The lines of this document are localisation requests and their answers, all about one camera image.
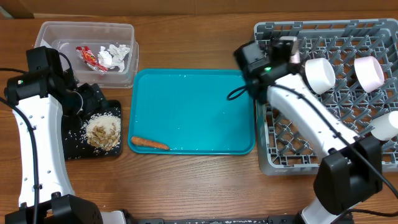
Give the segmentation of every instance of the snack wrapper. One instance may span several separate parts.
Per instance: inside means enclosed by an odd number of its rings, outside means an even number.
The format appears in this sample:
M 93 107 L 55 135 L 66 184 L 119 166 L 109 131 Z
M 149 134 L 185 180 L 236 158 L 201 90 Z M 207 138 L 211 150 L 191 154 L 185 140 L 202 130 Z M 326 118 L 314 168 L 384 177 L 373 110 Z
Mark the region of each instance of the snack wrapper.
M 76 51 L 79 52 L 79 57 L 86 63 L 87 66 L 89 66 L 92 70 L 94 71 L 101 71 L 101 72 L 106 72 L 108 71 L 108 68 L 100 65 L 97 62 L 97 59 L 95 58 L 94 54 L 92 51 L 87 47 L 76 47 Z

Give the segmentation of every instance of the transparent container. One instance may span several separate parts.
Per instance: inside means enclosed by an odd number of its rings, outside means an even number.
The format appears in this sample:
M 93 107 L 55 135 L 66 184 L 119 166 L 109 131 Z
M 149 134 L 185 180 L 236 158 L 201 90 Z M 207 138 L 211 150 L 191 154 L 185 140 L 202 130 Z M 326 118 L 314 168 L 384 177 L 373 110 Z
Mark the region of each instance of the transparent container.
M 124 71 L 119 67 L 107 72 L 93 71 L 79 57 L 76 47 L 87 46 L 98 59 L 100 47 L 119 47 L 126 44 L 130 52 L 124 58 Z M 104 22 L 44 22 L 35 47 L 46 46 L 64 53 L 70 60 L 75 77 L 80 83 L 97 83 L 101 88 L 131 88 L 138 68 L 138 44 L 134 38 L 134 28 L 130 24 Z M 62 67 L 68 68 L 61 57 Z

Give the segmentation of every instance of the blue tray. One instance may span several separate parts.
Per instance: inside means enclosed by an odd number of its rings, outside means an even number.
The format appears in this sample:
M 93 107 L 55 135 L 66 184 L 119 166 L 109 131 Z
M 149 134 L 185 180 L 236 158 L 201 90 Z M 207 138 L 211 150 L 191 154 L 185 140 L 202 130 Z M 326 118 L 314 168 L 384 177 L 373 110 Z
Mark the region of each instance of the blue tray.
M 239 70 L 145 69 L 136 75 L 128 134 L 138 153 L 243 155 L 255 143 L 254 104 Z M 133 136 L 168 145 L 165 151 L 135 146 Z

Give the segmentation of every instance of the dish rack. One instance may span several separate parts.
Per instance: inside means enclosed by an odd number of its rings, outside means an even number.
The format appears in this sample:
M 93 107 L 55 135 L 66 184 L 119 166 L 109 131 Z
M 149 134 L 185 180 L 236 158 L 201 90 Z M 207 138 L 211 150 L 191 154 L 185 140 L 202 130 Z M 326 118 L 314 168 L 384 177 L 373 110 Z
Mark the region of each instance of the dish rack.
M 369 133 L 371 120 L 398 110 L 398 21 L 366 19 L 345 21 L 260 22 L 254 27 L 259 45 L 271 37 L 297 36 L 300 58 L 326 58 L 336 85 L 314 95 L 329 112 L 359 134 Z M 366 93 L 356 79 L 355 58 L 376 57 L 384 72 L 382 87 Z M 260 170 L 267 175 L 307 175 L 318 172 L 317 155 L 294 124 L 270 105 L 256 103 Z M 398 137 L 382 146 L 384 172 L 398 171 Z

